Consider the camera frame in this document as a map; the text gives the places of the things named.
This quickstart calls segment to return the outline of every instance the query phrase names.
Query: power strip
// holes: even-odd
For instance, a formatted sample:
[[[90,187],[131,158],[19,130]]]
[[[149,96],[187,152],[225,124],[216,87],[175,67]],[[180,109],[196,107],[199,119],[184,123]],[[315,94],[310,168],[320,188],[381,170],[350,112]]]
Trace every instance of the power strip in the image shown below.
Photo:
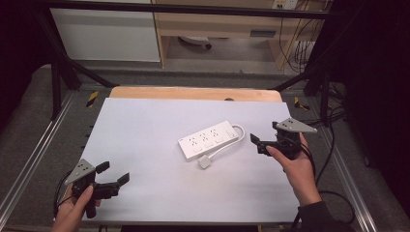
[[[211,126],[178,140],[187,161],[216,151],[238,140],[238,133],[228,121]]]

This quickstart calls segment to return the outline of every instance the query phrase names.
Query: wall socket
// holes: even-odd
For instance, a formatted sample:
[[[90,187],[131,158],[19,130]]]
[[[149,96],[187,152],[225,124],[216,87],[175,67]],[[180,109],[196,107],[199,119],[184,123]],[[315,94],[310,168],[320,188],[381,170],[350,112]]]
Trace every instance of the wall socket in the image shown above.
[[[275,0],[272,9],[295,10],[298,0]]]
[[[209,154],[238,140],[238,133],[228,121],[216,124],[178,140],[187,161]]]

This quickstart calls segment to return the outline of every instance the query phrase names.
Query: hand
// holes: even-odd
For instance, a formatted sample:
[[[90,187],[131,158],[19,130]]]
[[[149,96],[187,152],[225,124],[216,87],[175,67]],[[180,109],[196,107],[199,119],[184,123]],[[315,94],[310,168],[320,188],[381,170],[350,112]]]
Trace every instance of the hand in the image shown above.
[[[84,207],[91,199],[93,195],[93,187],[89,186],[75,202],[75,198],[72,198],[73,185],[70,184],[67,188],[67,192],[63,197],[63,203],[60,205],[54,226],[51,231],[59,232],[73,232],[77,231],[81,219],[84,215]]]
[[[301,136],[301,142],[308,146],[305,138]],[[277,160],[283,167],[287,179],[295,192],[301,206],[306,206],[322,200],[314,182],[313,169],[304,152],[300,152],[296,159],[288,159],[278,149],[267,146],[266,150]]]

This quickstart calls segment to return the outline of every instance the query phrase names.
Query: white tabletop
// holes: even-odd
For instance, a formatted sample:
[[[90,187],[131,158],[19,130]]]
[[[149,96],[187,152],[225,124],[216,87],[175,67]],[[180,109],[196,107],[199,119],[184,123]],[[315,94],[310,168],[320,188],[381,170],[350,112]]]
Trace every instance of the white tabletop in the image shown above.
[[[95,223],[270,223],[292,221],[298,201],[273,159],[257,154],[249,134],[274,140],[272,122],[289,118],[283,102],[105,99],[82,157],[109,161],[98,183],[130,172],[118,196],[104,200]],[[243,141],[207,169],[186,162],[178,139],[223,121],[241,125]]]

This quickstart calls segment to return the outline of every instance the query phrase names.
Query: floor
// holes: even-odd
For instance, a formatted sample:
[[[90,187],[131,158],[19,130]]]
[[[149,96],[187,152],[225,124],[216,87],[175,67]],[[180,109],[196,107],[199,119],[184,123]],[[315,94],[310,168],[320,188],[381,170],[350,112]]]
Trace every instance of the floor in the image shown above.
[[[177,38],[171,41],[168,63],[165,68],[159,64],[103,64],[89,62],[87,67],[95,70],[106,79],[122,85],[164,85],[225,88],[266,89],[297,74],[297,70],[278,71],[272,55],[267,52],[267,43],[263,40],[211,39],[212,49],[186,44]],[[59,125],[57,132],[50,136],[49,144],[41,150],[41,160],[33,167],[33,173],[23,188],[25,191],[8,215],[4,231],[49,231],[52,225],[52,196],[61,175],[68,167],[74,166],[86,145],[88,135],[103,105],[103,99],[110,90],[97,85],[85,76],[77,92],[67,92],[73,103]],[[33,75],[32,83],[27,90],[11,122],[0,134],[0,199],[9,197],[8,192],[15,183],[18,174],[26,168],[33,151],[49,126],[51,116],[51,83],[47,68],[38,70]],[[295,97],[300,104],[312,107],[317,98],[306,98],[301,91],[304,81],[282,92],[288,103],[291,115],[297,119],[315,119],[313,110],[295,107]],[[85,107],[91,93],[99,91],[93,107]],[[331,100],[332,107],[339,102]],[[334,123],[338,151],[363,197],[366,208],[374,220],[377,231],[410,231],[410,220],[390,193],[377,169],[364,164],[364,156],[358,146],[356,135],[348,120]],[[326,157],[326,135],[309,135],[310,149],[317,156],[317,165],[323,165]],[[320,189],[331,189],[345,195],[346,188],[340,180],[334,160],[326,169]],[[350,218],[348,206],[337,197],[324,196],[329,201],[329,208],[335,218]],[[356,220],[353,226],[362,230]],[[86,225],[83,231],[96,231],[95,225]],[[119,231],[118,227],[109,227],[109,231]],[[278,231],[278,226],[264,226],[263,231]]]

